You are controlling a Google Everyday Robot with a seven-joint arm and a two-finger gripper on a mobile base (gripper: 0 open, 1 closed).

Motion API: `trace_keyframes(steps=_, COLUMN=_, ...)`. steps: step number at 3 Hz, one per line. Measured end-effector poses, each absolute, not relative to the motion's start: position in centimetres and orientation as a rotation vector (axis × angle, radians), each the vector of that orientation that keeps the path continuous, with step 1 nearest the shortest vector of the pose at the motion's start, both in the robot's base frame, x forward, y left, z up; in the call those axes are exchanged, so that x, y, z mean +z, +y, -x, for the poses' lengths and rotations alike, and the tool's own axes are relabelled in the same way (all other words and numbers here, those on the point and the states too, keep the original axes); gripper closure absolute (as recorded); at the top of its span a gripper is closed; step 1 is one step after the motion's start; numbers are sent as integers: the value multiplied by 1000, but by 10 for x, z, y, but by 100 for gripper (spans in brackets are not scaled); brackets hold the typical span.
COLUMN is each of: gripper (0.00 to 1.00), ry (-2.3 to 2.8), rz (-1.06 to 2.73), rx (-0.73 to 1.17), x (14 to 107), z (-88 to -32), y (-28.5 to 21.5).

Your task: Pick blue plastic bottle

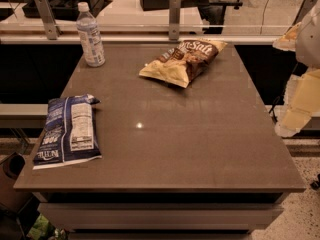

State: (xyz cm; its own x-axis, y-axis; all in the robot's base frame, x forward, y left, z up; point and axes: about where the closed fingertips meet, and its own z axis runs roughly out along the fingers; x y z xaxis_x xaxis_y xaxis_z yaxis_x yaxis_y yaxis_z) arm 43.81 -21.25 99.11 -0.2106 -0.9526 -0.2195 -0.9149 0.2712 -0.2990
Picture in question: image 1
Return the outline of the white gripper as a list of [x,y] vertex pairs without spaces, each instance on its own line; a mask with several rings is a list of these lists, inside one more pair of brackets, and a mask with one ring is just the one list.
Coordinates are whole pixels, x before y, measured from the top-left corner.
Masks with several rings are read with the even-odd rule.
[[[300,25],[298,22],[276,39],[273,47],[294,52]],[[292,74],[286,84],[284,102],[289,108],[280,111],[275,132],[287,138],[299,133],[311,120],[311,114],[320,111],[320,69],[309,67],[302,76]]]

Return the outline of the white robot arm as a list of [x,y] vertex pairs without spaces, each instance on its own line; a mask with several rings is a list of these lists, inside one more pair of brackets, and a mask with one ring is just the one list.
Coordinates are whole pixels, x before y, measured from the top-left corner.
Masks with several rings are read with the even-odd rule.
[[291,74],[284,92],[276,133],[292,137],[320,112],[320,10],[314,6],[301,22],[276,39],[273,47],[293,51],[296,60],[307,67],[301,76]]

